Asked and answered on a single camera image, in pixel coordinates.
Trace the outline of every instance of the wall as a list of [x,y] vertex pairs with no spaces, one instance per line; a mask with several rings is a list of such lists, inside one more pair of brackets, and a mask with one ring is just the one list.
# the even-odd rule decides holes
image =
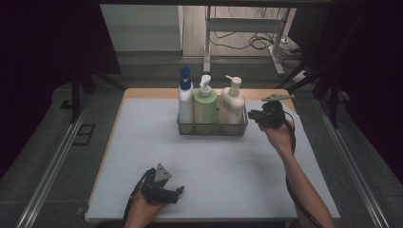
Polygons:
[[116,51],[182,50],[182,6],[101,5]]

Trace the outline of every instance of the green bottle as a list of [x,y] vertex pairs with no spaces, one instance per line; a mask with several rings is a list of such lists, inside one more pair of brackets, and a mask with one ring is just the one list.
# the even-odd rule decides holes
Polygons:
[[217,92],[208,85],[211,76],[201,77],[201,87],[193,93],[193,114],[195,124],[213,124],[216,121]]

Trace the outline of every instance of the white pump bottle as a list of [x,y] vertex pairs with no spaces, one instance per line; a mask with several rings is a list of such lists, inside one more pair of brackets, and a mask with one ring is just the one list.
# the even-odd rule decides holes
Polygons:
[[219,111],[219,124],[242,124],[243,109],[245,100],[240,95],[240,84],[242,82],[239,77],[226,78],[231,80],[231,87],[225,87],[221,92],[221,103]]
[[181,70],[181,82],[178,87],[179,123],[193,123],[193,84],[190,79],[190,66]]

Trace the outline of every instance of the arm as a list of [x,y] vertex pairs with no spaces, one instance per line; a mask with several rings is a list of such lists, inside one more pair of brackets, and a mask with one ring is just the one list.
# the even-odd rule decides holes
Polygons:
[[[291,138],[285,124],[278,129],[265,128],[261,125],[259,125],[259,128],[266,133],[270,144],[278,151],[284,163],[288,181],[301,205],[303,205],[323,227],[335,227],[335,223],[328,208],[320,198],[317,190],[305,176],[294,157],[291,147]],[[298,208],[297,216],[302,227],[315,227]]]
[[166,203],[148,203],[143,193],[138,191],[128,213],[125,228],[144,228],[165,206]]

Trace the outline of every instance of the metal rail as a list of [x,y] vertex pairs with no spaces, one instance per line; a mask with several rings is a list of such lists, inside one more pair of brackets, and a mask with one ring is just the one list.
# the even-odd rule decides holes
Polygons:
[[41,178],[38,185],[36,186],[34,193],[29,199],[29,202],[15,227],[32,227],[33,222],[36,220],[39,211],[41,210],[42,205],[44,204],[45,199],[48,196],[48,192],[52,184],[54,183],[54,180],[56,179],[60,168],[62,167],[63,161],[65,160],[67,152],[70,149],[71,144],[73,143],[74,137],[80,128],[81,122],[86,115],[91,98],[92,95],[88,95],[87,97],[85,97],[82,112],[78,116],[76,122],[70,124],[70,127],[68,128],[68,131],[62,140],[62,143],[60,144],[55,155],[50,161],[44,176]]
[[375,227],[378,228],[389,228],[388,221],[386,220],[382,208],[377,202],[374,193],[371,191],[364,177],[362,176],[359,168],[357,167],[355,160],[350,153],[349,148],[344,142],[340,132],[338,129],[335,129],[332,123],[328,118],[328,110],[324,101],[316,100],[317,105],[321,111],[321,116],[326,123],[328,130],[333,136],[333,140],[336,142],[337,150],[339,151],[341,158],[344,160],[346,164],[346,168],[350,173],[350,176],[355,184],[355,188],[357,189],[359,195],[361,196],[365,206],[367,207],[368,213],[373,219]]

